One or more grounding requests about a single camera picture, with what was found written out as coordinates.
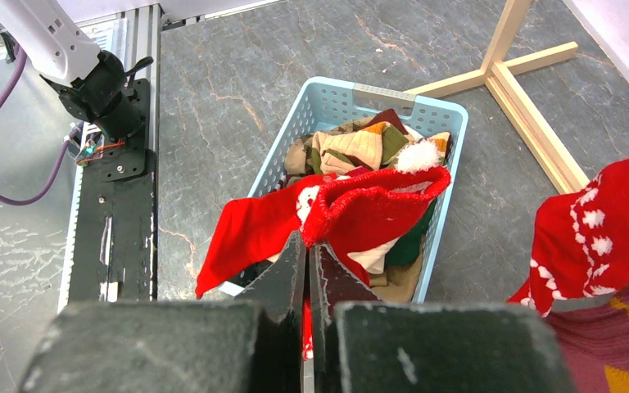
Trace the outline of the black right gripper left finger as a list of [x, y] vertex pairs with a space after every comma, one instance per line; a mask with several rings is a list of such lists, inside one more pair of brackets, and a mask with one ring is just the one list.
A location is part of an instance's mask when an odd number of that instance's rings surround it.
[[21, 392], [299, 392], [299, 232], [232, 300], [78, 302], [53, 319]]

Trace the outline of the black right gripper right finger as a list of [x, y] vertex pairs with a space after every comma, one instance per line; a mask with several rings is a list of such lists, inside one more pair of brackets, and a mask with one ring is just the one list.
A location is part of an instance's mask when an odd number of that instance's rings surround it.
[[328, 244], [309, 256], [317, 392], [573, 392], [555, 334], [504, 303], [380, 300]]

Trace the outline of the red white patterned sock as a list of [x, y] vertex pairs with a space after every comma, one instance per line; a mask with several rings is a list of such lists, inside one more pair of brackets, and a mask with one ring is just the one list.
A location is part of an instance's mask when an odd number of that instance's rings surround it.
[[629, 158], [582, 190], [536, 212], [529, 274], [510, 301], [546, 316], [560, 300], [604, 296], [629, 285]]

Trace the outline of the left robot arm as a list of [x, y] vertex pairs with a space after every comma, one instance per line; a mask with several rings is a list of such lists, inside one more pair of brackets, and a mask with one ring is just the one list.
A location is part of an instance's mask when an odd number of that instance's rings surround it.
[[0, 1], [0, 30], [24, 51], [76, 119], [95, 124], [112, 142], [148, 146], [157, 121], [153, 78], [159, 51], [157, 5], [127, 15], [126, 49], [100, 47], [57, 1]]

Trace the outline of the wooden hanger stand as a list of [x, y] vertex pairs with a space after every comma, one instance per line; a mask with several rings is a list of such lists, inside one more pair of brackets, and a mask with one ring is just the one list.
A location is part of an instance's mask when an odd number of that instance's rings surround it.
[[577, 53], [578, 44], [571, 41], [508, 60], [509, 49], [530, 5], [529, 1], [519, 0], [505, 3], [479, 69], [411, 88], [407, 92], [440, 98], [486, 87], [556, 191], [560, 194], [574, 193], [582, 190], [590, 178], [516, 77], [570, 60]]

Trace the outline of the red sock in basket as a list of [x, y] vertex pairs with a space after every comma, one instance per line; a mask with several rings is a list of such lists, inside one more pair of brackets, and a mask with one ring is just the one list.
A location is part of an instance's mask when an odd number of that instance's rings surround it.
[[227, 203], [197, 276], [196, 297], [279, 254], [290, 234], [301, 229], [318, 192], [317, 185], [296, 185]]

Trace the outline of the light blue laundry basket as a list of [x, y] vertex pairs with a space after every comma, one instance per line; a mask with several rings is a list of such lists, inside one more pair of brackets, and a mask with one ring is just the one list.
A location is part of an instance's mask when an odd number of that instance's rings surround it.
[[274, 262], [298, 230], [307, 245], [328, 242], [384, 300], [423, 299], [468, 114], [416, 96], [409, 115], [357, 106], [366, 92], [337, 79], [305, 82], [248, 196], [224, 206], [198, 296]]

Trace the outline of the purple striped hanging sock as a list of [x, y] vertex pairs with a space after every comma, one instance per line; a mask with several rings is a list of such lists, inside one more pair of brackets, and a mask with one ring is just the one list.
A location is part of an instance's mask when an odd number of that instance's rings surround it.
[[579, 392], [629, 392], [629, 287], [605, 304], [545, 321]]

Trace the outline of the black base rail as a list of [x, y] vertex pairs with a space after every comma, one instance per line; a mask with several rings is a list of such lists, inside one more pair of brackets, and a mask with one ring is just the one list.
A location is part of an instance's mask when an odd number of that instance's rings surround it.
[[157, 298], [157, 155], [152, 85], [125, 92], [144, 128], [77, 170], [57, 308]]

